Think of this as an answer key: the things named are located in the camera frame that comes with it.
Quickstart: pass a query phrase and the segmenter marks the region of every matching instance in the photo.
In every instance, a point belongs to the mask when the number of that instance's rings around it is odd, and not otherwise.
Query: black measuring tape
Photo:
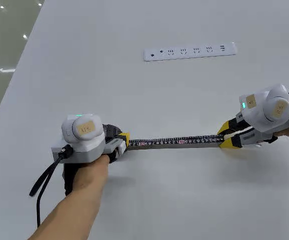
[[[224,142],[223,135],[183,136],[129,140],[128,150],[216,148]]]

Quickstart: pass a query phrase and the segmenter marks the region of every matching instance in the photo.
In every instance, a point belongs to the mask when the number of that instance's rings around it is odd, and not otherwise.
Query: white power strip
[[[236,45],[234,42],[230,42],[223,44],[206,44],[146,49],[143,51],[143,60],[147,62],[171,59],[216,57],[236,54]]]

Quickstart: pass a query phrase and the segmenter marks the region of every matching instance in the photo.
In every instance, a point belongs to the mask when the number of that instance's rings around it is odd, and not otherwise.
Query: white plastic casing
[[[243,119],[262,133],[289,128],[289,93],[277,84],[251,95],[239,97]]]
[[[88,141],[104,132],[99,116],[84,114],[82,116],[69,115],[62,123],[62,135],[67,143]]]

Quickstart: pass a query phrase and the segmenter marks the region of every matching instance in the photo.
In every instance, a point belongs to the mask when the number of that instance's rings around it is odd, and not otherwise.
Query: white tabletop
[[[236,42],[236,56],[144,62],[145,48]],[[215,134],[239,95],[289,88],[289,1],[49,0],[0,106],[0,240],[36,227],[28,197],[67,114],[151,138]],[[64,197],[59,167],[41,202]],[[127,152],[96,240],[289,240],[289,138],[259,149]]]

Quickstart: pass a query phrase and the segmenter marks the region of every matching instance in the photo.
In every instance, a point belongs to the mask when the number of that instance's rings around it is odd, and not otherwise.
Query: black cable
[[[39,190],[39,188],[41,187],[41,185],[43,184],[41,191],[39,192],[38,198],[36,200],[36,224],[37,227],[40,226],[40,201],[41,198],[44,194],[44,191],[47,188],[47,185],[51,179],[51,176],[53,175],[57,165],[60,163],[61,160],[63,159],[67,159],[69,157],[71,157],[71,155],[74,153],[74,149],[67,144],[66,146],[64,146],[61,151],[58,153],[58,158],[56,161],[54,161],[43,173],[42,175],[38,178],[38,180],[34,183],[29,196],[33,197],[37,191]]]
[[[43,194],[47,188],[47,185],[51,179],[51,176],[53,175],[57,165],[59,164],[59,162],[62,159],[63,159],[62,157],[58,157],[58,159],[51,165],[52,167],[50,168],[49,174],[47,175],[45,182],[41,188],[41,191],[39,192],[38,198],[36,199],[36,225],[37,225],[37,228],[39,228],[39,226],[40,226],[40,200],[41,200],[41,197],[43,196]]]

